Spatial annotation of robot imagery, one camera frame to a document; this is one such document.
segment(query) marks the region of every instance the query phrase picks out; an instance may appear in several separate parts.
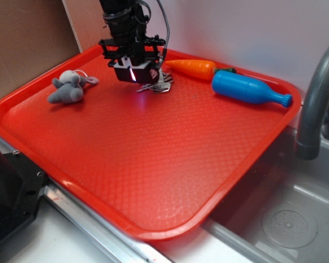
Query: gray faucet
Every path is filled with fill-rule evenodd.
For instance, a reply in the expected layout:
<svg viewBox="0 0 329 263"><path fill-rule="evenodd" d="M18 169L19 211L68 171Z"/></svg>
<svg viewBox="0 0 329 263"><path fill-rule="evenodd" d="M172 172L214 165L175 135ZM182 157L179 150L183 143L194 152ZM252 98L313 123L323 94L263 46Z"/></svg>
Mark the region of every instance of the gray faucet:
<svg viewBox="0 0 329 263"><path fill-rule="evenodd" d="M297 157L311 160L319 155L321 130L329 139L329 48L315 70L304 100L295 141Z"/></svg>

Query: sink basin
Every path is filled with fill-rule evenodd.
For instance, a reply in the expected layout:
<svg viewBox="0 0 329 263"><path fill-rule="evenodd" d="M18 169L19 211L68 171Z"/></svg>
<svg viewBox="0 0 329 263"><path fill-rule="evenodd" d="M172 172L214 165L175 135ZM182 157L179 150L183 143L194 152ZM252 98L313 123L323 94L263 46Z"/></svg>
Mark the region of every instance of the sink basin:
<svg viewBox="0 0 329 263"><path fill-rule="evenodd" d="M329 141L303 161L294 137L288 127L210 215L257 262L329 262Z"/></svg>

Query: sink drain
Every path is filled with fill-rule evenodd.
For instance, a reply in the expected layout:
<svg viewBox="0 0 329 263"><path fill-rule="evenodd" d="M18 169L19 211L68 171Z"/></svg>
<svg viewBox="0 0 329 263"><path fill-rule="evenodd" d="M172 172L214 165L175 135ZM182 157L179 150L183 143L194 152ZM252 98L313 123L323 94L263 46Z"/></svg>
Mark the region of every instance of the sink drain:
<svg viewBox="0 0 329 263"><path fill-rule="evenodd" d="M318 230L311 214L291 204L269 209L262 226L272 242L285 248L305 247L314 240Z"/></svg>

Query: gray plush toy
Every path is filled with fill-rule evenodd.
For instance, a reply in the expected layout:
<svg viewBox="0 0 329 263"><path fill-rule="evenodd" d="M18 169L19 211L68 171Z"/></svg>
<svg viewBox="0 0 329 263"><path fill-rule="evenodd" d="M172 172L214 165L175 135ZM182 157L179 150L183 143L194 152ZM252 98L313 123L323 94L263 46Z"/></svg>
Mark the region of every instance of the gray plush toy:
<svg viewBox="0 0 329 263"><path fill-rule="evenodd" d="M99 80L95 77L87 77L79 75L77 70L67 70L63 72L59 79L53 79L53 85L57 89L48 97L51 104L57 103L73 103L80 101L83 96L83 87L89 83L91 85L98 84Z"/></svg>

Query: purple light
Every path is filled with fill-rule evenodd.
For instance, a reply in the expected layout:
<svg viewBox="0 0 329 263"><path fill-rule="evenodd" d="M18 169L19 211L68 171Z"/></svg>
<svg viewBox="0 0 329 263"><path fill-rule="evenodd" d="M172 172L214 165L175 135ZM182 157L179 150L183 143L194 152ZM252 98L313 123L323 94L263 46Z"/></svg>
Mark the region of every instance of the purple light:
<svg viewBox="0 0 329 263"><path fill-rule="evenodd" d="M133 73L133 71L132 71L132 68L130 68L130 75L131 75L132 80L133 80L134 82L136 82L136 78L135 78L135 75L134 75L134 73Z"/></svg>

